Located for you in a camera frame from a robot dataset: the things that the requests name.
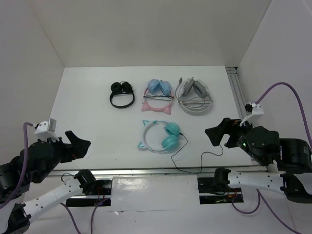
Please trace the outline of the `teal cat-ear headphones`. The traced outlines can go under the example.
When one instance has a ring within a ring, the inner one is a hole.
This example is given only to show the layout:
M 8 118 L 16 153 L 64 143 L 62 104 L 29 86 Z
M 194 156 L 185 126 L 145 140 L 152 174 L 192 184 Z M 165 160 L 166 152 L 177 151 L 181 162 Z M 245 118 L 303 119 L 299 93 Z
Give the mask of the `teal cat-ear headphones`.
M 164 126 L 164 130 L 168 136 L 162 140 L 161 148 L 152 148 L 146 142 L 146 134 L 149 129 L 155 125 L 160 124 Z M 173 151 L 179 146 L 179 136 L 181 135 L 181 129 L 176 123 L 164 120 L 143 120 L 143 125 L 144 129 L 142 132 L 142 138 L 137 145 L 139 150 L 149 150 L 151 152 L 163 153 Z

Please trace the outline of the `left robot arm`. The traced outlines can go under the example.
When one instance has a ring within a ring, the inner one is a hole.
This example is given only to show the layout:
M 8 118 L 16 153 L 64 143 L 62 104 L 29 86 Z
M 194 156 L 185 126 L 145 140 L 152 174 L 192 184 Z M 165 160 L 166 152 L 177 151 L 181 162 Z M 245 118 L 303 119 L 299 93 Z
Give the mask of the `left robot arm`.
M 96 179 L 88 169 L 80 170 L 59 187 L 21 203 L 20 197 L 30 190 L 31 184 L 43 180 L 60 163 L 72 162 L 85 157 L 91 142 L 78 138 L 67 131 L 69 143 L 62 139 L 54 141 L 39 139 L 26 145 L 20 155 L 0 167 L 0 232 L 22 234 L 30 224 L 51 208 L 68 198 L 92 194 L 96 190 Z

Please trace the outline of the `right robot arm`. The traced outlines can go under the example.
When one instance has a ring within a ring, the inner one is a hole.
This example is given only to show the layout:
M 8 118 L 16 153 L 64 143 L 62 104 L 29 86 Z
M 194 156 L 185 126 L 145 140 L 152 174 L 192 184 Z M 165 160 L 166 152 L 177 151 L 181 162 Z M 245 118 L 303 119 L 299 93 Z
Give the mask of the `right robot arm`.
M 255 175 L 217 168 L 213 178 L 216 190 L 250 187 L 284 194 L 296 203 L 312 202 L 312 150 L 306 141 L 281 138 L 277 131 L 228 117 L 216 127 L 206 129 L 205 134 L 213 146 L 218 146 L 224 135 L 228 135 L 226 148 L 239 147 L 260 166 L 277 164 L 275 174 Z

